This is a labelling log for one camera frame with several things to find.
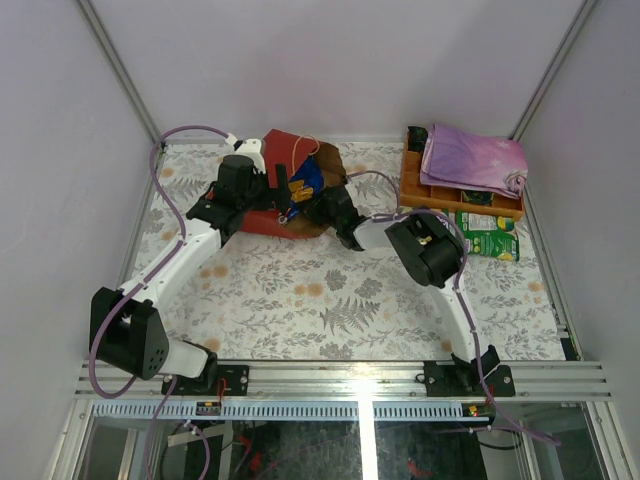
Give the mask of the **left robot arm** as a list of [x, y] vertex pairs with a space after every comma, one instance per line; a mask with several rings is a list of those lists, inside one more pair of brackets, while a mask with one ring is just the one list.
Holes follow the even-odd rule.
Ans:
[[215, 354], [188, 341], [169, 339], [162, 316], [194, 272], [238, 232], [251, 211], [291, 205], [285, 165], [272, 174], [247, 154], [223, 159], [217, 178], [186, 215], [172, 244], [116, 290], [101, 288], [91, 302], [90, 361], [106, 362], [135, 378], [181, 377], [197, 394], [219, 381]]

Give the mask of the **green snack bag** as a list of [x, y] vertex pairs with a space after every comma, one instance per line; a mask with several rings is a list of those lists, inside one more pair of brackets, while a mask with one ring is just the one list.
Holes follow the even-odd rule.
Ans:
[[469, 255], [517, 262], [520, 242], [516, 222], [510, 217], [442, 210], [460, 229]]

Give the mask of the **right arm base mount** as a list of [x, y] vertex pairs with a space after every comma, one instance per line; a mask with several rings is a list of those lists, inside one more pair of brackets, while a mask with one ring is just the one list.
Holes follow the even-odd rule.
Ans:
[[[511, 369], [499, 364], [489, 373], [484, 373], [484, 382], [489, 393], [497, 398], [516, 395]], [[480, 397], [486, 392], [475, 366], [458, 366], [453, 363], [425, 361], [421, 373], [414, 381], [425, 387], [429, 397]]]

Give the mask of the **red paper bag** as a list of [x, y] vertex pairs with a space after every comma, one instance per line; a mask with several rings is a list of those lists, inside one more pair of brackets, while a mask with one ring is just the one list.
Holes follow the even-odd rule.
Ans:
[[322, 235], [328, 227], [314, 224], [303, 208], [322, 190], [345, 183], [346, 170], [339, 149], [313, 137], [276, 129], [267, 133], [263, 141], [269, 183], [272, 187], [278, 185], [276, 169], [285, 166], [290, 202], [285, 209], [272, 207], [247, 213], [241, 231], [286, 239]]

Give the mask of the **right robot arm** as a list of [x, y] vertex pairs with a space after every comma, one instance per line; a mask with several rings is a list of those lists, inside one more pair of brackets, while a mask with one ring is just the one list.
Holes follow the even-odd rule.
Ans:
[[393, 249], [411, 279], [430, 292], [445, 321], [458, 387], [474, 395], [490, 385], [500, 359], [477, 328], [464, 284], [464, 236], [447, 215], [422, 208], [364, 216], [344, 187], [325, 189], [304, 202], [302, 212], [312, 223], [333, 228], [350, 250]]

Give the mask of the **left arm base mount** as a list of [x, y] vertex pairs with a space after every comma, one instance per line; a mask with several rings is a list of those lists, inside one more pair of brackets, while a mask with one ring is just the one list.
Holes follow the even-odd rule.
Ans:
[[171, 395], [204, 396], [226, 399], [246, 396], [249, 386], [250, 367], [242, 364], [218, 364], [204, 372], [201, 377], [178, 376]]

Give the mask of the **blue Doritos chip bag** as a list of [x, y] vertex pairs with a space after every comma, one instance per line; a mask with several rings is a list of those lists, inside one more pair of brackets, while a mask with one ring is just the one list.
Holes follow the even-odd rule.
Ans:
[[290, 220], [300, 211], [300, 206], [313, 199], [324, 189], [324, 177], [314, 155], [309, 156], [289, 181], [291, 206], [285, 218]]

